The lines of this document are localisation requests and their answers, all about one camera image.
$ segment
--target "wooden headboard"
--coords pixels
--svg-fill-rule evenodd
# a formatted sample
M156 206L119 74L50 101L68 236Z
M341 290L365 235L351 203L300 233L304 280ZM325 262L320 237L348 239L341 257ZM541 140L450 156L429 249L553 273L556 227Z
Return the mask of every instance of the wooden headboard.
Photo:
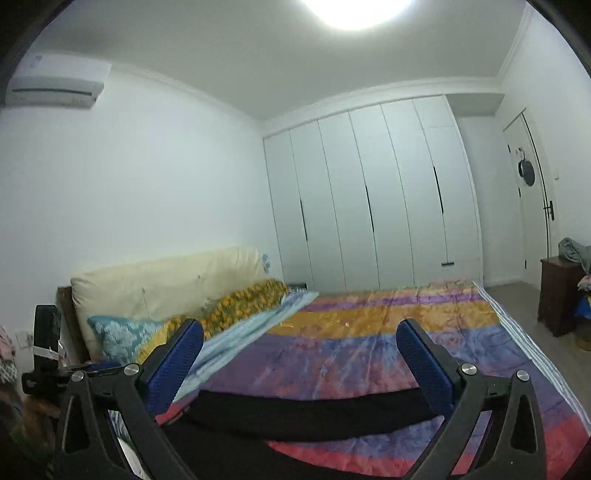
M61 312L66 319L66 325L72 338L72 345L78 354L80 362L86 362L90 360L90 355L82 333L80 331L80 325L78 324L78 316L76 315L76 309L74 308L74 301L72 299L72 287L58 287L57 288L57 301L60 304Z

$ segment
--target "clothing pile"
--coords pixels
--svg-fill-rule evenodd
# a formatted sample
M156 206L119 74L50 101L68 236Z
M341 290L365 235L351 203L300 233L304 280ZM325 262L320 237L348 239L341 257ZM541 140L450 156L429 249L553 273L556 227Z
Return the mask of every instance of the clothing pile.
M591 246L586 247L566 237L558 244L558 254L566 260L580 263L585 273L591 274Z
M11 384L17 380L18 373L14 364L14 347L6 330L0 326L0 384Z
M591 275L583 277L578 286L584 294L575 313L580 319L576 333L577 345L591 351Z

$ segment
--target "gray floor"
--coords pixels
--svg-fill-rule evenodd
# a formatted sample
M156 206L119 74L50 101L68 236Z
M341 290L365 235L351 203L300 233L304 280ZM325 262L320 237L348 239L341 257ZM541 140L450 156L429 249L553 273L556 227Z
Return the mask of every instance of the gray floor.
M486 291L524 328L533 341L573 390L588 414L591 414L591 352L578 348L574 333L554 337L538 323L540 292L526 283L489 287Z

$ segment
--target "white wall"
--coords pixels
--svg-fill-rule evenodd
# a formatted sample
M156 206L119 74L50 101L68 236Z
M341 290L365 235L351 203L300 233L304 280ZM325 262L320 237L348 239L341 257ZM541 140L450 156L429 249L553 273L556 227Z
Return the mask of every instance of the white wall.
M249 244L281 277L263 143L196 95L112 72L92 110L0 112L0 324L72 274Z
M531 9L531 23L502 82L497 117L507 126L524 108L539 133L557 197L558 238L591 245L591 79L560 33Z
M493 116L457 119L464 140L480 211L484 283L510 283L521 278L523 233L517 181L506 142Z

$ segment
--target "yellow floral pillow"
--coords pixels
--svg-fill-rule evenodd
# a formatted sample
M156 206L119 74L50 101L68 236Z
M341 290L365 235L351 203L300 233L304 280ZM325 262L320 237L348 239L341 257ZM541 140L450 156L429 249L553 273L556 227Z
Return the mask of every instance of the yellow floral pillow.
M172 317L166 321L164 326L152 335L152 338L140 349L135 362L137 364L143 364L158 345L164 345L170 340L174 332L176 332L186 319L185 316L179 316Z
M277 307L286 292L287 285L269 279L225 296L206 318L199 320L205 338L211 338L255 313Z
M287 285L277 280L266 280L262 283L236 290L222 298L206 318L200 319L205 339L230 328L236 322L244 320L255 313L277 307L283 295L287 292ZM173 317L156 331L150 340L142 346L135 362L142 364L158 345L170 340L174 332L187 319L186 316Z

